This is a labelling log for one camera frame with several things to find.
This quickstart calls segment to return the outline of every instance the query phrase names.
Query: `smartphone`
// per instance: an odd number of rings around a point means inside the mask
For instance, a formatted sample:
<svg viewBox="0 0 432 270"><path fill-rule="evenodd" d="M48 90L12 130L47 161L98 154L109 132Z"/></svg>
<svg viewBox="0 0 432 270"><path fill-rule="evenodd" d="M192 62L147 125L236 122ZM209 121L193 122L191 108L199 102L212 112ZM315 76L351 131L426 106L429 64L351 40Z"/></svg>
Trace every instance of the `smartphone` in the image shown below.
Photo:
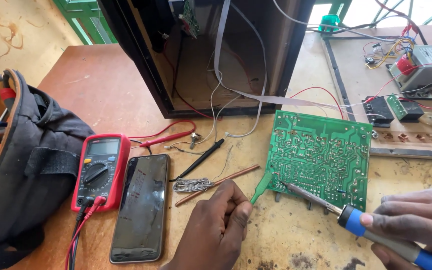
<svg viewBox="0 0 432 270"><path fill-rule="evenodd" d="M129 159L109 253L111 263L150 262L161 257L169 160L167 154Z"/></svg>

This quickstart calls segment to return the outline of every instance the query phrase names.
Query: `multimeter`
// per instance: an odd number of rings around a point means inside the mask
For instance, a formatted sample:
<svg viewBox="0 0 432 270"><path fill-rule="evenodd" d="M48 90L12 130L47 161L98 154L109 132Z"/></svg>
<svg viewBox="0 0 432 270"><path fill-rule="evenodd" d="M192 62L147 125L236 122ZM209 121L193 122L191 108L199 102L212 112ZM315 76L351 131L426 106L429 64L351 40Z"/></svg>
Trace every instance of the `multimeter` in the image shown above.
<svg viewBox="0 0 432 270"><path fill-rule="evenodd" d="M98 134L84 140L71 201L73 211L79 211L85 197L106 198L97 212L119 207L130 150L131 141L123 134Z"/></svg>

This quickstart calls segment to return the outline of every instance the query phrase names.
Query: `person's hand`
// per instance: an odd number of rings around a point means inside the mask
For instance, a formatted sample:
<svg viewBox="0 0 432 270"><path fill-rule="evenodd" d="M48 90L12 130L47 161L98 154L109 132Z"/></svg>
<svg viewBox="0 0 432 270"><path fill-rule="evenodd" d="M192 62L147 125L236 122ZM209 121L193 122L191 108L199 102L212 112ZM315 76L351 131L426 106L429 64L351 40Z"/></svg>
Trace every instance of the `person's hand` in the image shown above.
<svg viewBox="0 0 432 270"><path fill-rule="evenodd" d="M241 253L253 205L231 179L196 203L164 270L230 270Z"/></svg>
<svg viewBox="0 0 432 270"><path fill-rule="evenodd" d="M384 196L374 213L364 213L359 220L376 234L426 244L432 252L432 189ZM371 250L387 270L419 269L381 244Z"/></svg>

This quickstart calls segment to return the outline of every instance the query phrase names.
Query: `backpack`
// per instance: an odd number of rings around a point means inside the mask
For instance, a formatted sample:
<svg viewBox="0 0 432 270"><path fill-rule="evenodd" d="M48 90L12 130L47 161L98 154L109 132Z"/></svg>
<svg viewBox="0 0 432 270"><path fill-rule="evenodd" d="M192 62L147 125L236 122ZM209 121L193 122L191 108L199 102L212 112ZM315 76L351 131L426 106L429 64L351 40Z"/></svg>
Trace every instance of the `backpack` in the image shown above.
<svg viewBox="0 0 432 270"><path fill-rule="evenodd" d="M74 190L78 153L95 134L16 70L0 75L0 90L9 88L16 97L0 136L0 269L43 242L43 224ZM2 96L0 117L6 110Z"/></svg>

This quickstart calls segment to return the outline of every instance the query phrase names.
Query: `table surface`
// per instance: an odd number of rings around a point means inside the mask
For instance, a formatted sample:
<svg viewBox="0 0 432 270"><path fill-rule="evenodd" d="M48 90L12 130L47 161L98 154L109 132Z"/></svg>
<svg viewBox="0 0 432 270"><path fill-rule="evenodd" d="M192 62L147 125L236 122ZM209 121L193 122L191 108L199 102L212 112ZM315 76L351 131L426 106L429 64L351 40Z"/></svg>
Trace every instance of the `table surface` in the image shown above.
<svg viewBox="0 0 432 270"><path fill-rule="evenodd" d="M432 25L422 28L429 44ZM377 35L377 29L366 29ZM400 27L394 33L400 33ZM306 34L289 85L288 95L311 86L327 88L336 93L321 38L316 33ZM69 46L38 87L55 98L61 107L72 110L88 123L96 133L124 133L131 136L153 134L172 120L159 112L146 84L134 63L119 45ZM333 102L321 91L306 91L300 98L323 103ZM294 111L293 107L283 107ZM323 115L317 107L300 107L300 112ZM326 109L328 116L337 118L338 112ZM209 119L195 119L197 131L208 134L213 125ZM254 125L255 117L225 117L217 123L218 138L224 132L244 134ZM253 164L265 166L267 147L271 137L273 115L263 115L255 131L243 138L229 138L210 160L195 169L188 177L213 178L221 172L228 150L233 146L221 177L231 175ZM166 134L183 132L189 124L177 124ZM204 149L212 142L196 149ZM151 147L153 153L168 153L170 178L179 175L198 156L169 151L163 145ZM147 155L146 149L135 148L130 156ZM258 169L235 179L242 191L251 197L263 175ZM384 195L422 190L432 187L432 160L372 156L369 162L367 211L373 211ZM197 200L209 198L210 190L197 199L174 207L185 194L170 192L166 210L164 256L158 262L111 265L109 252L117 211L97 213L84 226L78 245L76 269L135 269L154 270L168 262L176 251L186 223ZM248 224L248 236L234 269L383 269L372 254L371 243L339 227L333 215L324 215L319 207L308 211L302 200L282 195L279 203L275 193L266 191L254 206ZM76 213L70 210L70 199L49 218L45 225L45 241L12 270L63 269Z"/></svg>

